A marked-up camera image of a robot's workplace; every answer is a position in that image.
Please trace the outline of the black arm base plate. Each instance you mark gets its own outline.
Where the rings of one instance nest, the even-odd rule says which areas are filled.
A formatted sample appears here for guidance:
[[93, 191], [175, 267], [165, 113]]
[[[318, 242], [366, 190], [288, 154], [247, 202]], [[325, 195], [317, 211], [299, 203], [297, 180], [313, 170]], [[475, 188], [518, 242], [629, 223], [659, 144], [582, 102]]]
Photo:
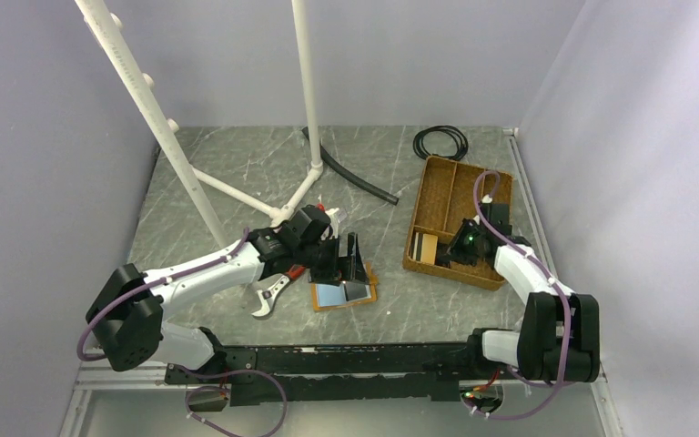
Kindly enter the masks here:
[[497, 388], [504, 365], [479, 355], [476, 340], [377, 344], [217, 345], [194, 371], [175, 363], [164, 382], [229, 391], [233, 406], [286, 399], [345, 401], [426, 398], [457, 401], [475, 387]]

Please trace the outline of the black VIP credit card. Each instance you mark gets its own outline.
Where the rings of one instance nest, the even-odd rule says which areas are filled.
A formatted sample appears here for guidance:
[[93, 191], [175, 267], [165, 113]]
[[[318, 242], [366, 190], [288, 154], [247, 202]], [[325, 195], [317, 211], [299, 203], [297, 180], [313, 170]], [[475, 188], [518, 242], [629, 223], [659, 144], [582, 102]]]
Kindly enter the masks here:
[[355, 302], [359, 300], [366, 300], [371, 297], [370, 285], [357, 283], [357, 282], [345, 282], [343, 284], [345, 301], [348, 303]]

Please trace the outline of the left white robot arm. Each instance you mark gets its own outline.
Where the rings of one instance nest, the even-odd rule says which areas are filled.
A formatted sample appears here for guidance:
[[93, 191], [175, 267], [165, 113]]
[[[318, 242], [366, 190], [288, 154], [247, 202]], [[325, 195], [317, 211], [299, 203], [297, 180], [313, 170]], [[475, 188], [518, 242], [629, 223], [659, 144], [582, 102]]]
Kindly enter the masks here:
[[223, 290], [294, 268], [305, 268], [314, 285], [375, 286], [357, 234], [348, 233], [346, 254], [339, 249], [331, 215], [307, 205], [278, 225], [245, 229], [229, 246], [173, 267], [141, 272], [132, 263], [122, 265], [86, 313], [77, 357], [106, 360], [114, 371], [130, 371], [149, 360], [175, 363], [203, 382], [215, 381], [226, 366], [218, 339], [208, 329], [184, 328], [168, 318]]

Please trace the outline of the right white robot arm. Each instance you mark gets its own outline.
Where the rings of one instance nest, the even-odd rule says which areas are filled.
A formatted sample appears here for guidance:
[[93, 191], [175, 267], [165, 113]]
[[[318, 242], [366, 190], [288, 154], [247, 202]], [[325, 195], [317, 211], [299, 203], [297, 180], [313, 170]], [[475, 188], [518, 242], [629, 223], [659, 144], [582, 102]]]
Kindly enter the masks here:
[[465, 365], [486, 378], [500, 365], [529, 381], [593, 382], [600, 369], [599, 304], [561, 284], [537, 258], [527, 239], [516, 236], [510, 208], [484, 198], [466, 218], [442, 260], [476, 266], [488, 262], [524, 305], [517, 331], [476, 329], [468, 339]]

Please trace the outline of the brown woven divided tray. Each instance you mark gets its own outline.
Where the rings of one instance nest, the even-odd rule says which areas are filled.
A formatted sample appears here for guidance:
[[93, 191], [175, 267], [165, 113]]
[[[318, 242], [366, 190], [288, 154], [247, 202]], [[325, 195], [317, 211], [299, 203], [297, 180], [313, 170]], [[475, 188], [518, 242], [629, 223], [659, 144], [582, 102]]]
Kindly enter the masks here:
[[[447, 265], [442, 261], [442, 251], [459, 230], [462, 220], [475, 216], [473, 188], [476, 178], [484, 171], [484, 168], [446, 158], [426, 159], [404, 245], [402, 267], [405, 270], [489, 291], [496, 291], [505, 284], [505, 279], [486, 261], [479, 261], [476, 266]], [[435, 265], [419, 263], [408, 256], [415, 232], [438, 237]]]

